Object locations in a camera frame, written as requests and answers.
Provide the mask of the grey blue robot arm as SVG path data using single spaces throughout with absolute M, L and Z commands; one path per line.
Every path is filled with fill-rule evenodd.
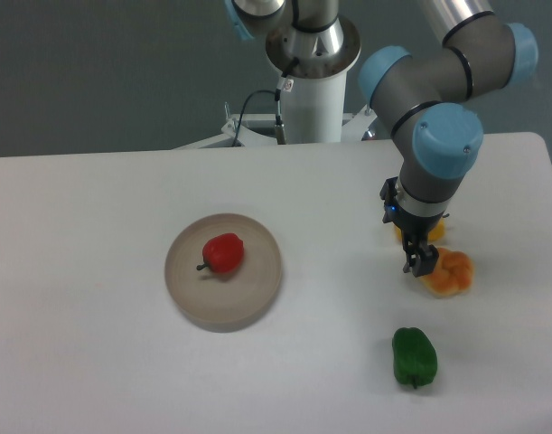
M 361 42 L 335 1 L 228 1 L 238 35 L 266 39 L 279 72 L 276 139 L 281 144 L 336 142 L 343 128 L 347 71 Z M 380 192 L 384 222 L 395 224 L 405 271 L 434 271 L 439 254 L 429 232 L 444 216 L 483 141 L 482 124 L 464 107 L 472 98 L 528 79 L 538 45 L 522 24 L 502 22 L 486 1 L 423 1 L 440 40 L 432 59 L 388 46 L 362 63 L 358 83 L 368 111 L 387 129 L 403 158 Z

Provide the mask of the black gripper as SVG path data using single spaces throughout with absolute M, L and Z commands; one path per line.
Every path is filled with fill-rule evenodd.
M 389 178 L 380 190 L 384 204 L 383 222 L 392 222 L 402 234 L 406 254 L 404 273 L 423 277 L 434 272 L 439 259 L 437 247 L 428 242 L 428 233 L 443 218 L 450 202 L 450 182 L 432 179 L 415 184 L 401 183 L 399 177 Z

